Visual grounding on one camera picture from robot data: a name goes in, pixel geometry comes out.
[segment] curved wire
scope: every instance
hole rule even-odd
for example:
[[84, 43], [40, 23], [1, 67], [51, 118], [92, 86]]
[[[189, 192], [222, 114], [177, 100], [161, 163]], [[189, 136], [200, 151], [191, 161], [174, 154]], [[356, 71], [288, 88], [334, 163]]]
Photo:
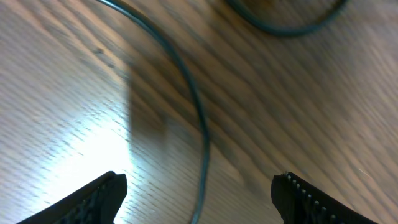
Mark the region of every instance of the curved wire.
[[198, 190], [197, 203], [195, 205], [194, 213], [191, 217], [191, 224], [196, 224], [199, 220], [201, 214], [203, 203], [205, 201], [205, 190], [206, 190], [206, 177], [208, 171], [208, 165], [210, 160], [210, 134], [208, 131], [208, 126], [206, 123], [205, 110], [203, 109], [202, 103], [200, 101], [198, 90], [195, 81], [192, 77], [187, 66], [184, 64], [181, 57], [178, 55], [177, 51], [174, 49], [171, 41], [167, 38], [167, 35], [161, 31], [152, 21], [150, 21], [146, 16], [141, 14], [139, 11], [135, 10], [130, 5], [122, 2], [120, 0], [97, 0], [121, 14], [128, 17], [133, 22], [140, 25], [144, 30], [146, 30], [153, 38], [158, 41], [158, 43], [163, 46], [164, 50], [168, 53], [171, 59], [174, 61], [181, 74], [183, 75], [185, 81], [187, 82], [190, 94], [192, 96], [193, 104], [197, 111], [200, 128], [203, 134], [203, 158], [200, 174], [200, 183]]
[[295, 37], [316, 31], [323, 26], [327, 25], [332, 21], [346, 6], [348, 0], [338, 0], [333, 9], [331, 9], [326, 15], [312, 24], [297, 27], [297, 28], [285, 28], [277, 27], [271, 24], [267, 24], [257, 18], [245, 5], [242, 0], [226, 0], [226, 2], [245, 20], [250, 22], [252, 25], [258, 29], [267, 32], [268, 34], [278, 36], [278, 37]]

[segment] cable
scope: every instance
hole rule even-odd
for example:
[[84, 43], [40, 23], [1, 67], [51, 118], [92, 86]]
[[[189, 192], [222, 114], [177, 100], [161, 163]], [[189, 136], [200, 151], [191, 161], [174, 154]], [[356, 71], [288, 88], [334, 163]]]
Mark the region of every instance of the cable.
[[285, 28], [276, 27], [271, 24], [264, 23], [259, 18], [257, 18], [245, 5], [242, 0], [226, 0], [226, 2], [245, 20], [250, 22], [252, 25], [258, 29], [267, 32], [268, 34], [278, 36], [278, 37], [295, 37], [316, 31], [323, 26], [327, 25], [332, 21], [340, 11], [345, 7], [348, 0], [338, 0], [334, 7], [326, 13], [323, 17], [319, 18], [312, 24], [297, 27], [297, 28]]
[[206, 123], [205, 110], [203, 109], [202, 103], [200, 101], [198, 90], [193, 80], [192, 74], [188, 70], [187, 66], [184, 64], [181, 57], [178, 55], [177, 51], [174, 49], [171, 41], [168, 40], [167, 35], [161, 31], [152, 21], [150, 21], [146, 16], [141, 14], [139, 11], [135, 10], [130, 5], [122, 2], [120, 0], [98, 0], [99, 2], [115, 9], [121, 14], [128, 17], [133, 22], [140, 25], [144, 30], [146, 30], [153, 38], [158, 41], [158, 43], [163, 46], [165, 51], [174, 61], [181, 74], [183, 75], [185, 81], [187, 82], [188, 88], [190, 90], [193, 104], [197, 111], [197, 116], [199, 119], [200, 128], [203, 135], [203, 158], [200, 174], [200, 183], [197, 203], [195, 205], [194, 213], [191, 217], [191, 224], [196, 224], [199, 220], [201, 214], [203, 203], [205, 201], [205, 190], [206, 190], [206, 177], [210, 160], [210, 134], [208, 131], [208, 126]]

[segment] black cable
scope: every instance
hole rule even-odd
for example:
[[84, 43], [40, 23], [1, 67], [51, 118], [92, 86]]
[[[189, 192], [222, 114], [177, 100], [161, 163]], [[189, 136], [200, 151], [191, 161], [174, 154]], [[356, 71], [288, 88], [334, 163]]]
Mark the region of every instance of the black cable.
[[133, 22], [140, 25], [151, 36], [153, 36], [153, 38], [156, 41], [158, 41], [158, 43], [160, 43], [161, 46], [163, 46], [163, 48], [171, 57], [171, 59], [174, 61], [174, 63], [182, 73], [185, 81], [187, 82], [188, 88], [192, 96], [193, 104], [197, 111], [199, 124], [203, 134], [203, 158], [202, 158], [202, 166], [200, 174], [198, 199], [190, 222], [191, 224], [196, 224], [199, 220], [199, 216], [203, 208], [203, 203], [205, 201], [206, 177], [207, 177], [207, 170], [210, 160], [210, 134], [206, 123], [205, 111], [199, 99], [198, 90], [196, 88], [196, 84], [195, 81], [193, 80], [192, 74], [188, 70], [187, 66], [184, 64], [181, 57], [178, 55], [177, 51], [174, 49], [173, 45], [171, 44], [171, 41], [168, 40], [167, 35], [163, 33], [161, 29], [158, 28], [146, 16], [144, 16], [139, 11], [135, 10], [133, 7], [129, 6], [128, 4], [120, 0], [98, 0], [98, 1], [125, 15]]
[[278, 37], [295, 37], [299, 35], [304, 35], [318, 30], [319, 28], [327, 25], [332, 21], [340, 11], [345, 7], [348, 0], [337, 0], [334, 7], [328, 11], [323, 17], [319, 18], [312, 24], [297, 27], [297, 28], [285, 28], [277, 27], [272, 24], [265, 23], [257, 18], [242, 2], [242, 0], [226, 0], [226, 2], [245, 20], [250, 22], [252, 25], [258, 29], [267, 32], [268, 34], [278, 36]]

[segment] brown wood grain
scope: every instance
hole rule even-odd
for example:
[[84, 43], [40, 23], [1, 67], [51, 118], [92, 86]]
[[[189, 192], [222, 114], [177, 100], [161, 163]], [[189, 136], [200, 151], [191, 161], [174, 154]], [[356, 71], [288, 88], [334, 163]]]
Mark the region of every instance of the brown wood grain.
[[[330, 1], [297, 2], [248, 5], [297, 25]], [[269, 192], [285, 170], [398, 222], [395, 1], [353, 1], [294, 39], [262, 33], [224, 1], [128, 3], [174, 40], [208, 113], [200, 223], [282, 223]], [[115, 223], [186, 223], [200, 140], [185, 81], [141, 28], [94, 0], [0, 1], [0, 223], [108, 170], [129, 184]]]

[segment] wooden surface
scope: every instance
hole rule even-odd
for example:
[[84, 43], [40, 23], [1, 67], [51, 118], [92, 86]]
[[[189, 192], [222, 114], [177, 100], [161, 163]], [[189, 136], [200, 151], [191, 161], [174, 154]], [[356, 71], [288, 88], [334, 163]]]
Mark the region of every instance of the wooden surface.
[[[281, 2], [256, 12], [321, 10]], [[396, 1], [353, 1], [295, 39], [263, 34], [222, 0], [128, 3], [173, 38], [201, 91], [212, 147], [200, 223], [282, 223], [269, 192], [285, 170], [398, 222]], [[94, 0], [0, 1], [0, 153], [0, 223], [108, 170], [129, 182], [115, 223], [186, 223], [197, 195], [184, 80], [149, 35]]]

